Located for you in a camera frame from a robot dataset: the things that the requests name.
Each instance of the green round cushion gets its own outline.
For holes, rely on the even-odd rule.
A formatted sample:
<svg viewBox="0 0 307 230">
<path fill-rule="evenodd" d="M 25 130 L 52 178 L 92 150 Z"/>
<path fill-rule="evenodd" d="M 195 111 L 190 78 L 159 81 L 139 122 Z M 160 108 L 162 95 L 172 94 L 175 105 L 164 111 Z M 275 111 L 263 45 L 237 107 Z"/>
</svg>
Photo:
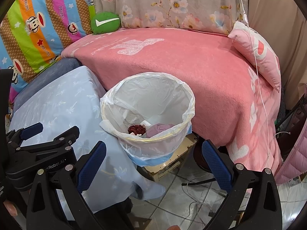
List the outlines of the green round cushion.
<svg viewBox="0 0 307 230">
<path fill-rule="evenodd" d="M 94 34 L 111 33 L 120 27 L 119 16 L 111 12 L 102 12 L 95 15 L 91 21 Z"/>
</svg>

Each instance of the white cable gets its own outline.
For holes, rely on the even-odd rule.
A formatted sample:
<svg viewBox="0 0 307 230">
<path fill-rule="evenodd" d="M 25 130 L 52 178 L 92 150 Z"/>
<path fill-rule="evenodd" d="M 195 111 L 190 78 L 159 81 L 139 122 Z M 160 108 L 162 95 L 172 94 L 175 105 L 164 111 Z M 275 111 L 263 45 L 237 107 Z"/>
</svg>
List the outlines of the white cable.
<svg viewBox="0 0 307 230">
<path fill-rule="evenodd" d="M 250 27 L 249 27 L 249 24 L 248 24 L 248 17 L 245 13 L 245 9 L 244 9 L 244 6 L 243 6 L 243 1 L 241 0 L 241 3 L 242 3 L 242 8 L 243 8 L 243 18 L 244 20 L 246 21 L 247 23 L 247 27 L 248 27 L 248 32 L 249 32 L 249 35 L 250 35 L 250 39 L 251 39 L 251 30 L 250 30 Z M 257 58 L 256 58 L 256 54 L 255 54 L 255 49 L 254 49 L 254 43 L 251 39 L 251 44 L 252 44 L 252 47 L 253 47 L 253 54 L 254 54 L 254 57 L 255 57 L 255 63 L 256 63 L 256 71 L 257 71 L 257 79 L 258 79 L 258 86 L 259 86 L 259 92 L 260 92 L 260 97 L 261 97 L 261 101 L 262 101 L 262 105 L 263 105 L 263 108 L 264 108 L 264 113 L 266 115 L 266 123 L 267 123 L 267 133 L 268 133 L 268 159 L 267 159 L 267 163 L 268 163 L 268 168 L 269 168 L 269 155 L 270 155 L 270 146 L 269 146 L 269 125 L 268 125 L 268 117 L 267 117 L 267 110 L 266 110 L 266 107 L 264 106 L 264 102 L 263 102 L 263 99 L 262 99 L 262 94 L 261 94 L 261 88 L 260 88 L 260 82 L 259 82 L 259 74 L 258 74 L 258 65 L 257 65 Z"/>
<path fill-rule="evenodd" d="M 268 156 L 271 154 L 272 143 L 273 143 L 274 137 L 275 137 L 276 135 L 280 134 L 280 133 L 288 133 L 289 135 L 291 135 L 290 132 L 286 132 L 286 131 L 281 131 L 281 132 L 276 133 L 276 134 L 273 136 L 273 138 L 272 138 L 272 141 L 271 141 L 271 148 L 270 148 L 270 152 L 269 152 Z"/>
<path fill-rule="evenodd" d="M 205 176 L 205 175 L 207 175 L 207 174 L 208 174 L 208 173 L 206 173 L 206 174 L 204 174 L 204 175 L 201 175 L 201 176 L 194 177 L 193 179 L 189 180 L 188 183 L 187 183 L 187 185 L 186 185 L 186 186 L 187 186 L 187 192 L 185 192 L 184 190 L 182 190 L 187 196 L 189 196 L 192 200 L 194 200 L 192 203 L 196 203 L 196 202 L 197 202 L 197 204 L 196 204 L 196 214 L 198 215 L 199 219 L 201 220 L 201 222 L 202 222 L 204 225 L 206 225 L 206 224 L 203 222 L 203 220 L 202 220 L 201 217 L 199 216 L 198 210 L 197 210 L 197 206 L 198 206 L 199 204 L 202 204 L 202 205 L 205 205 L 206 207 L 208 207 L 211 211 L 213 211 L 213 210 L 212 210 L 212 208 L 211 208 L 207 203 L 200 202 L 199 200 L 195 199 L 195 198 L 190 194 L 190 192 L 188 191 L 188 185 L 189 185 L 189 183 L 190 183 L 191 181 L 193 181 L 194 179 L 203 177 L 203 176 Z M 189 215 L 188 215 L 188 216 L 190 216 L 190 206 L 191 206 L 192 203 L 190 203 L 190 205 L 189 205 Z"/>
</svg>

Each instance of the brown patterned stripe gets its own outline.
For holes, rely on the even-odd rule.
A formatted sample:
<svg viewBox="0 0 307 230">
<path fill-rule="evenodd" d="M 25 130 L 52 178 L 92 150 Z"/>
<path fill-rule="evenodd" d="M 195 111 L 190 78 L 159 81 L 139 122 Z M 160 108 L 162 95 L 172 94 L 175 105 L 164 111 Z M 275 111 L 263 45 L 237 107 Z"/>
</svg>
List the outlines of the brown patterned stripe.
<svg viewBox="0 0 307 230">
<path fill-rule="evenodd" d="M 31 80 L 35 78 L 37 73 L 33 71 L 32 67 L 30 67 L 15 37 L 13 36 L 7 15 L 4 17 L 2 23 L 3 24 L 2 27 L 0 28 L 0 35 L 4 43 L 4 46 L 7 49 L 7 53 L 9 54 L 11 60 L 18 59 L 20 61 L 24 71 L 22 78 L 25 82 L 29 83 Z"/>
<path fill-rule="evenodd" d="M 64 26 L 61 17 L 53 9 L 52 0 L 45 0 L 45 2 L 53 27 L 58 34 L 63 47 L 66 48 L 72 43 L 72 40 L 67 34 L 66 27 Z"/>
<path fill-rule="evenodd" d="M 91 34 L 91 20 L 88 5 L 85 0 L 76 0 L 79 16 L 81 19 L 81 25 L 86 34 Z"/>
</svg>

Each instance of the pink blanket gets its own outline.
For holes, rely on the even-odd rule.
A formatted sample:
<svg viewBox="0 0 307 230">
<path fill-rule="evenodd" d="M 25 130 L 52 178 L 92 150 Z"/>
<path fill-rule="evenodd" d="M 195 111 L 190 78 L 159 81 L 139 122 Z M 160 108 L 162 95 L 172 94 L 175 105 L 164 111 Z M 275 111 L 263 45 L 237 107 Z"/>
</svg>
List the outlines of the pink blanket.
<svg viewBox="0 0 307 230">
<path fill-rule="evenodd" d="M 172 28 L 119 30 L 85 36 L 64 49 L 62 57 L 79 59 L 107 90 L 137 73 L 170 73 L 195 94 L 194 132 L 216 146 L 226 145 L 232 161 L 248 169 L 266 166 L 275 173 L 281 164 L 274 137 L 280 94 L 259 77 L 268 146 L 255 69 L 224 35 Z"/>
</svg>

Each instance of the white plastic bag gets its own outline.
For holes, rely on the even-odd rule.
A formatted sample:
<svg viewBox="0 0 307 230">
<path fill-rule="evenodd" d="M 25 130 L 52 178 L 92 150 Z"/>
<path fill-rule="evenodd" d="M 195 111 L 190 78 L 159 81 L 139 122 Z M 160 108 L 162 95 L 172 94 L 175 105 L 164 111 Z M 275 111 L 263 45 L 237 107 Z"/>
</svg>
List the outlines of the white plastic bag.
<svg viewBox="0 0 307 230">
<path fill-rule="evenodd" d="M 141 166 L 157 165 L 179 147 L 195 115 L 191 88 L 167 73 L 141 73 L 127 77 L 100 99 L 100 126 L 118 137 L 129 157 Z M 148 121 L 174 124 L 151 138 L 128 134 L 132 125 Z"/>
</svg>

